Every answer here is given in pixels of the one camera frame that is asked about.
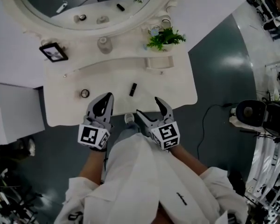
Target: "mirror frame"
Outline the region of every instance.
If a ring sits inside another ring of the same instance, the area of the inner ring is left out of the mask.
[[[49,23],[46,21],[47,16],[40,13],[32,5],[27,8],[22,0],[2,0],[2,3],[6,12],[29,31],[62,40],[89,40],[90,38],[98,39],[102,36],[118,35],[138,27],[161,10],[168,1],[150,0],[126,21],[95,30],[74,30]]]

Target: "white sleeve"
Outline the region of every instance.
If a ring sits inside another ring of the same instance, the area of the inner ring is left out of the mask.
[[[70,178],[65,202],[54,224],[78,224],[84,215],[84,198],[98,187],[84,177]]]
[[[248,216],[248,207],[244,198],[233,190],[227,178],[227,171],[211,167],[200,177],[218,201],[220,208],[229,213],[234,213],[237,220],[244,224]]]

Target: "white vanity table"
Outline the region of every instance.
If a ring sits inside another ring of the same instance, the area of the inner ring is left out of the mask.
[[[197,93],[185,45],[175,45],[168,52],[143,47],[147,43],[147,29],[161,26],[164,21],[171,22],[168,12],[178,0],[143,0],[142,7],[130,6],[131,9],[123,13],[122,21],[113,15],[113,20],[103,24],[93,24],[96,19],[75,23],[73,16],[106,15],[107,7],[114,0],[102,2],[101,10],[100,3],[92,3],[52,18],[40,14],[27,0],[2,1],[18,22],[40,37],[42,44],[57,42],[69,58],[56,63],[44,59],[44,99],[50,126],[80,124],[88,104],[105,92],[114,94],[113,115],[136,109],[159,111],[155,96],[172,108],[196,103]],[[101,53],[97,47],[97,39],[102,36],[111,38],[113,50],[109,54]],[[133,83],[137,88],[131,97]],[[88,98],[80,96],[83,89],[90,91]]]

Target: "small white pot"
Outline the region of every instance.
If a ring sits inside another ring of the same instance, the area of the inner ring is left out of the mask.
[[[151,50],[155,52],[168,52],[171,51],[173,48],[173,43],[172,44],[163,44],[162,50],[158,50],[156,47],[152,47]]]

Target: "picture frame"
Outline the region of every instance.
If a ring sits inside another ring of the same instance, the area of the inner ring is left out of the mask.
[[[62,51],[61,47],[55,42],[46,44],[41,46],[39,50],[51,61],[51,62],[60,62],[66,61],[69,58],[67,55]]]

